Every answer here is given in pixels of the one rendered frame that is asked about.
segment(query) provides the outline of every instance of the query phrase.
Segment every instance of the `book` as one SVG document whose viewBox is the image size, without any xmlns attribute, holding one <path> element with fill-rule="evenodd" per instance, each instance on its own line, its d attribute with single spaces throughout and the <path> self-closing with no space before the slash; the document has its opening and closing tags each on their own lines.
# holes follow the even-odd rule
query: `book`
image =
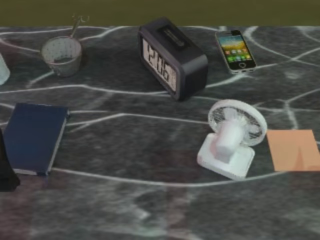
<svg viewBox="0 0 320 240">
<path fill-rule="evenodd" d="M 20 185 L 20 179 L 12 169 L 0 129 L 0 192 L 13 192 Z"/>
<path fill-rule="evenodd" d="M 47 176 L 67 120 L 67 107 L 17 103 L 3 132 L 8 160 L 17 174 Z"/>
</svg>

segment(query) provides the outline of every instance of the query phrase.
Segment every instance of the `fan base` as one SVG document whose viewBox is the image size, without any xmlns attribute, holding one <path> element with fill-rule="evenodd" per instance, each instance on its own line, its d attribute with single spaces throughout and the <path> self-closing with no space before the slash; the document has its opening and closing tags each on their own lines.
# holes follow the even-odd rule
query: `fan base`
<svg viewBox="0 0 320 240">
<path fill-rule="evenodd" d="M 232 155 L 229 163 L 215 159 L 210 151 L 212 141 L 217 137 L 214 133 L 209 133 L 197 155 L 197 162 L 200 166 L 223 175 L 229 179 L 241 181 L 247 176 L 255 151 L 248 146 L 239 146 Z"/>
</svg>

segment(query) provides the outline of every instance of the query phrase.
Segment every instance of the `black marble table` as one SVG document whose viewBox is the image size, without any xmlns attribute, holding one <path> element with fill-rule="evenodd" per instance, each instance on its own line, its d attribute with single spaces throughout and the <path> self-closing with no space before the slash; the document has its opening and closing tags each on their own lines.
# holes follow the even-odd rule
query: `black marble table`
<svg viewBox="0 0 320 240">
<path fill-rule="evenodd" d="M 1 127 L 17 102 L 72 113 L 49 178 L 20 175 L 16 192 L 1 193 L 0 239 L 319 240 L 320 173 L 274 172 L 266 139 L 242 182 L 196 162 L 221 99 L 254 105 L 270 129 L 313 129 L 320 141 L 320 27 L 233 28 L 259 67 L 227 72 L 214 33 L 231 27 L 183 27 L 210 61 L 206 89 L 184 102 L 142 66 L 137 27 L 81 27 L 83 67 L 69 78 L 39 49 L 70 27 L 0 28 L 11 70 Z"/>
</svg>

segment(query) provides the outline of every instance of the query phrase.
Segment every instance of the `olive green wall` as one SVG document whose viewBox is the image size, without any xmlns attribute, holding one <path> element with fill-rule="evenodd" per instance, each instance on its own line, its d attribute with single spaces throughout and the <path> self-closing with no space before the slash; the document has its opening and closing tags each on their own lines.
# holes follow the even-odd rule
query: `olive green wall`
<svg viewBox="0 0 320 240">
<path fill-rule="evenodd" d="M 141 25 L 160 16 L 176 25 L 320 25 L 320 0 L 1 0 L 0 26 Z"/>
</svg>

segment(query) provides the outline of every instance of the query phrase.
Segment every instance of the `coaster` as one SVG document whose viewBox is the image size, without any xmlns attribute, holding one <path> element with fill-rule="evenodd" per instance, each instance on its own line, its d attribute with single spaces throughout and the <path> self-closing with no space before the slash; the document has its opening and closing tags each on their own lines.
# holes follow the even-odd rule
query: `coaster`
<svg viewBox="0 0 320 240">
<path fill-rule="evenodd" d="M 276 172 L 320 172 L 320 153 L 312 130 L 268 130 Z"/>
</svg>

